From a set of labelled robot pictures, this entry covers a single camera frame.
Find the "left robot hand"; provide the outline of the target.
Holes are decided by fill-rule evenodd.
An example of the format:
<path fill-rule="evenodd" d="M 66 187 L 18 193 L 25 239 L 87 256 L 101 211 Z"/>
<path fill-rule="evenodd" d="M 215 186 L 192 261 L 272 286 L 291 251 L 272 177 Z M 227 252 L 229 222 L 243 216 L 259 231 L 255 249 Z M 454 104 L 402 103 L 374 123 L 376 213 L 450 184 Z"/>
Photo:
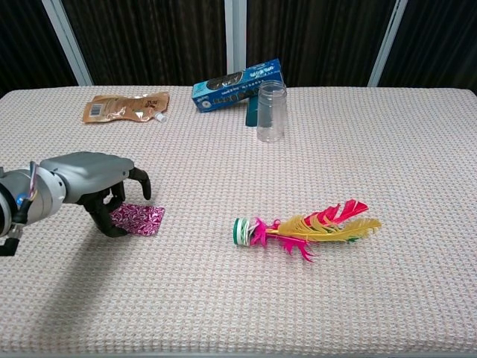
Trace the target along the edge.
<path fill-rule="evenodd" d="M 111 213 L 125 201 L 124 180 L 138 181 L 144 198 L 151 198 L 148 173 L 124 157 L 81 151 L 42 160 L 40 167 L 61 180 L 65 187 L 62 202 L 84 207 L 96 227 L 108 237 L 127 235 L 111 218 Z"/>

